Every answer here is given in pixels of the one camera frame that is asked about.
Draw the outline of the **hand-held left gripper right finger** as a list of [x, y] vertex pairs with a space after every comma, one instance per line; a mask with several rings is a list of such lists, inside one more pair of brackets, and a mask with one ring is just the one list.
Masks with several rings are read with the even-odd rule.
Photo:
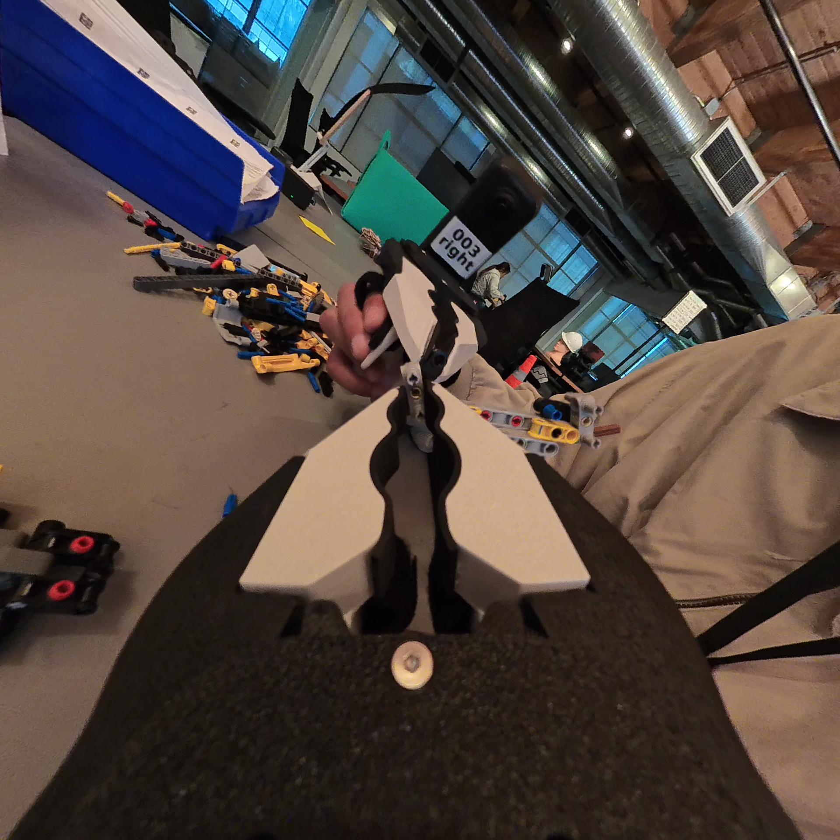
[[434, 388], [431, 560], [436, 631], [468, 631], [494, 605], [584, 591], [592, 577], [526, 453], [444, 387]]

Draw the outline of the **blue plastic bin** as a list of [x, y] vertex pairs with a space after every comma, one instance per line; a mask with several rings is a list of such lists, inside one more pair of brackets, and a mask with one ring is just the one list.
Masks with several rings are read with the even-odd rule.
[[[235, 182], [242, 161], [43, 2], [2, 2], [1, 33], [10, 115], [187, 230], [237, 235], [277, 210], [280, 191], [243, 202]], [[273, 162], [281, 188], [284, 167]]]

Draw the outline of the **green felt bag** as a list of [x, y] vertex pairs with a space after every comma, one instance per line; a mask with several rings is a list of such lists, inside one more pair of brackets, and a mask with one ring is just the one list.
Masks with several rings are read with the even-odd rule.
[[342, 219], [358, 232], [368, 228], [381, 241], [422, 244], [448, 213], [417, 178], [390, 154], [390, 131], [364, 168], [341, 209]]

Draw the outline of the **grey beam toy brick subassembly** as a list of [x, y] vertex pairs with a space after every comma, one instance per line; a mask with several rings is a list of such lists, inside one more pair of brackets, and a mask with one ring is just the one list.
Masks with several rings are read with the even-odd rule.
[[603, 423], [603, 406], [583, 393], [541, 397], [525, 413], [476, 404], [469, 408], [526, 453], [544, 458], [567, 446], [599, 448], [605, 438], [622, 432], [618, 423]]

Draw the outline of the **white articulated lamp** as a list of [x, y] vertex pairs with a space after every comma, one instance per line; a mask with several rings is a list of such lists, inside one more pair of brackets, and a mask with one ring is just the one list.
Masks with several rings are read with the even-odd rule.
[[434, 85], [424, 85], [415, 82], [379, 82], [375, 85], [363, 89], [359, 94], [349, 100], [338, 112], [338, 114], [331, 118], [326, 129], [319, 129], [316, 132], [316, 148], [312, 154], [299, 166], [294, 166], [293, 170], [304, 175], [311, 172], [312, 167], [320, 162], [329, 150], [329, 142], [336, 132], [350, 119], [357, 110], [359, 110], [370, 98], [375, 95], [404, 95], [419, 97], [424, 96], [434, 89]]

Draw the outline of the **black box device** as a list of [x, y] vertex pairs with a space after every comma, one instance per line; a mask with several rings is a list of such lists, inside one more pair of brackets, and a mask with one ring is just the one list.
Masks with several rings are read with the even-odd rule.
[[317, 192], [317, 188], [312, 186], [291, 165], [285, 167], [280, 189], [283, 196], [287, 197], [295, 207], [304, 212], [312, 205]]

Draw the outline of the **small grey black toy connector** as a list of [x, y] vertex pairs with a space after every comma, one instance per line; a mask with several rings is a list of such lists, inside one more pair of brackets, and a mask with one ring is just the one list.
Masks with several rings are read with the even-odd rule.
[[427, 416], [431, 410], [436, 417], [437, 409], [430, 408], [432, 394], [434, 388], [444, 386], [442, 375], [447, 361], [446, 352], [432, 349], [419, 360], [407, 360], [400, 369], [407, 403], [407, 432], [416, 448], [425, 455], [434, 451], [435, 432], [429, 426]]

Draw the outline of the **silver air duct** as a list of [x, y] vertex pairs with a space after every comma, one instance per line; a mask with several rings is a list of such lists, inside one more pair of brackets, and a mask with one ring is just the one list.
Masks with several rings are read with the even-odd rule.
[[761, 304], [788, 320], [815, 307], [761, 211], [727, 215], [690, 156], [712, 134], [712, 123], [654, 29], [631, 1], [551, 3], [575, 44], [662, 165], [713, 242]]

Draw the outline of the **person's right forearm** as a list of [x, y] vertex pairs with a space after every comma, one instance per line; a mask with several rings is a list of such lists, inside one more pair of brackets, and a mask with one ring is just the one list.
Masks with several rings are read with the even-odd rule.
[[465, 404], [507, 413], [532, 413], [533, 404], [541, 398], [531, 384], [516, 388], [507, 384], [479, 354], [469, 360], [445, 388]]

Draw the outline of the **pile of mixed toy bricks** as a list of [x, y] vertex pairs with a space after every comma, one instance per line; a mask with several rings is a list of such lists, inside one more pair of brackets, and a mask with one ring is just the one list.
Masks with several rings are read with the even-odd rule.
[[321, 316], [334, 300], [305, 272], [267, 257], [255, 245], [225, 235], [199, 244], [147, 209], [107, 191], [127, 221], [151, 242], [126, 248], [126, 256], [149, 256], [161, 273], [135, 276], [133, 289], [148, 295], [188, 292], [202, 301], [223, 341], [261, 376], [297, 372], [315, 393], [333, 395], [326, 371], [332, 345]]

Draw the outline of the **white hanging sign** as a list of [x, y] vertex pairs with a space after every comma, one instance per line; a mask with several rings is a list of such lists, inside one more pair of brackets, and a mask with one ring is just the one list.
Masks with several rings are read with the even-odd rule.
[[660, 320], [672, 333], [679, 334], [706, 310], [708, 305], [703, 298], [689, 290]]

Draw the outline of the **white paper sheets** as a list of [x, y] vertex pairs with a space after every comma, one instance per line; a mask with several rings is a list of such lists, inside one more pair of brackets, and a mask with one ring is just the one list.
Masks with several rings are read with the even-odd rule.
[[234, 177], [241, 187], [243, 202], [261, 201], [278, 194], [280, 187], [270, 177], [275, 166], [273, 158], [264, 155], [257, 144], [226, 120], [195, 81], [119, 2], [45, 1], [43, 5], [227, 151], [233, 152], [244, 166], [243, 174]]

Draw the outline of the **black folding screen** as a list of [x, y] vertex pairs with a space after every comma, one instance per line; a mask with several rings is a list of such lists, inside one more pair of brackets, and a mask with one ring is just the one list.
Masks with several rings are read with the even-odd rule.
[[499, 307], [479, 314], [486, 340], [478, 354], [492, 366], [513, 362], [520, 358], [520, 350], [532, 349], [579, 304], [548, 282], [533, 280]]

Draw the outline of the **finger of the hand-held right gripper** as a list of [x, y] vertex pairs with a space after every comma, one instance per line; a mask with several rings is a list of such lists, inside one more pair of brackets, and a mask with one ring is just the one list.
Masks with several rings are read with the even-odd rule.
[[473, 359], [479, 342], [476, 325], [462, 308], [447, 308], [437, 326], [429, 351], [429, 381], [444, 384]]
[[433, 291], [433, 283], [419, 268], [403, 265], [382, 293], [396, 337], [411, 362], [424, 357], [437, 325]]

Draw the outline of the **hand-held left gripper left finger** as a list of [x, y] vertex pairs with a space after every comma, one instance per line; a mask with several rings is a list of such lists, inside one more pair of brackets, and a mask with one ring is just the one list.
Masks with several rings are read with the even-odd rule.
[[354, 631], [389, 623], [403, 541], [386, 486], [402, 427], [392, 388], [308, 451], [239, 578], [244, 592], [332, 603]]

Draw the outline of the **white ceiling vent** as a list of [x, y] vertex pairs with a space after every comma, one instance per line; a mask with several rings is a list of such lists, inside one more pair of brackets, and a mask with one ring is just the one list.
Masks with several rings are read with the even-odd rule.
[[767, 183], [732, 117], [715, 121], [714, 130], [690, 159], [728, 216], [748, 207]]

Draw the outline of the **toy brick chassis assembly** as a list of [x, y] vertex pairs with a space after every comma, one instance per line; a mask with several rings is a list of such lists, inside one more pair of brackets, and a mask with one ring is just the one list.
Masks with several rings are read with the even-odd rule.
[[1, 509], [1, 638], [28, 614], [93, 614], [121, 544], [112, 535], [44, 520], [31, 532], [8, 527]]

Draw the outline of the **black monitor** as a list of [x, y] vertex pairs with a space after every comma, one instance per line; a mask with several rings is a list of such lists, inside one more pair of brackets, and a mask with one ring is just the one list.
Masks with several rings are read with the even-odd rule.
[[441, 204], [454, 208], [476, 182], [461, 163], [452, 162], [441, 149], [435, 149], [420, 172], [417, 181]]

